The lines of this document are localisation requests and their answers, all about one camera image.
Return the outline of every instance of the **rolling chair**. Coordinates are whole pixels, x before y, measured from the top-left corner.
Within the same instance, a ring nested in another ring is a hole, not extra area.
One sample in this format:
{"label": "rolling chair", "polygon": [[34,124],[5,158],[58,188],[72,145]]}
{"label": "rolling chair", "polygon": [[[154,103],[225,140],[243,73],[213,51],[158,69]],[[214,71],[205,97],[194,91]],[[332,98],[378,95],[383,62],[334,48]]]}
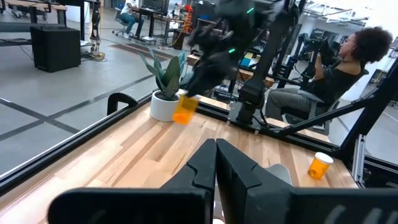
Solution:
{"label": "rolling chair", "polygon": [[123,29],[116,29],[116,30],[112,30],[112,34],[115,34],[116,36],[118,36],[120,33],[123,33],[126,31],[126,26],[128,26],[129,24],[126,22],[123,22],[120,19],[120,13],[122,12],[122,10],[118,7],[115,7],[115,14],[114,14],[114,20],[117,21],[118,23],[120,23],[123,26]]}
{"label": "rolling chair", "polygon": [[[289,107],[282,108],[281,113],[285,115],[285,120],[289,124],[297,124],[301,121],[305,121],[305,120],[316,117],[317,115],[319,115],[319,114],[315,114],[315,111],[317,109],[317,104],[324,103],[323,100],[319,99],[319,97],[315,96],[312,93],[309,93],[309,92],[306,92],[303,90],[299,90],[297,93],[312,101],[311,102],[311,110],[309,113],[306,113],[306,112],[299,111],[299,110],[289,108]],[[339,100],[336,100],[324,113],[336,109],[338,104],[339,104]],[[313,126],[313,127],[309,128],[309,130],[314,131],[316,133],[329,135],[330,122],[331,122],[331,120],[325,121],[322,124],[318,124],[317,126]]]}

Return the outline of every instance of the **white pot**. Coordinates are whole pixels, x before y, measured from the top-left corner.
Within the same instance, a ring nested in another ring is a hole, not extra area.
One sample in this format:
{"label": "white pot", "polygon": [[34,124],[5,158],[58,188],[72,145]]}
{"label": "white pot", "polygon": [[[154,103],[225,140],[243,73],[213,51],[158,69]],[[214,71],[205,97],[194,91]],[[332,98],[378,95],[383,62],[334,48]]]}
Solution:
{"label": "white pot", "polygon": [[180,96],[178,94],[175,95],[178,98],[176,101],[165,101],[155,96],[158,92],[160,92],[160,90],[157,90],[152,94],[152,99],[150,100],[150,116],[158,121],[173,121],[173,114],[178,105]]}

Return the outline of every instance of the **gray pants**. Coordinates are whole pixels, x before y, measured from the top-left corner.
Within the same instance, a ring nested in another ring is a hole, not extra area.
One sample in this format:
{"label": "gray pants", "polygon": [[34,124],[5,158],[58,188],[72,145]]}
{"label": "gray pants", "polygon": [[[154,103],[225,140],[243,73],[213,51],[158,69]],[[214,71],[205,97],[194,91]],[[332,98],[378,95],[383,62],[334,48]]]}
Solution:
{"label": "gray pants", "polygon": [[284,107],[293,108],[303,112],[311,111],[311,100],[297,93],[296,88],[278,88],[268,94],[266,113],[267,118],[283,121],[280,111]]}

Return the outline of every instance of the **black shirt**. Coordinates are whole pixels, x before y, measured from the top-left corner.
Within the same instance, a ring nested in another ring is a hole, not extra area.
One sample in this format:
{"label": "black shirt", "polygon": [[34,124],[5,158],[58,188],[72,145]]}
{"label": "black shirt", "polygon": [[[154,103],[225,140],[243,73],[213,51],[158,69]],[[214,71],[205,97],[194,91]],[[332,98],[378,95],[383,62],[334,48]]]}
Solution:
{"label": "black shirt", "polygon": [[308,83],[302,90],[319,97],[325,106],[332,105],[363,76],[363,72],[352,75],[337,68],[327,69],[323,74],[324,78]]}

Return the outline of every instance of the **curly hair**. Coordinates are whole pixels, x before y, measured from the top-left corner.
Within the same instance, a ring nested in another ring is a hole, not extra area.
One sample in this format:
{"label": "curly hair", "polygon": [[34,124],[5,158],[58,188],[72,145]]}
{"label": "curly hair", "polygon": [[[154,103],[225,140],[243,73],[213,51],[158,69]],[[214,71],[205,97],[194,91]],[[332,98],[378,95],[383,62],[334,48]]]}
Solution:
{"label": "curly hair", "polygon": [[387,53],[392,43],[391,34],[381,27],[369,27],[355,32],[356,47],[353,58],[365,63],[380,61]]}

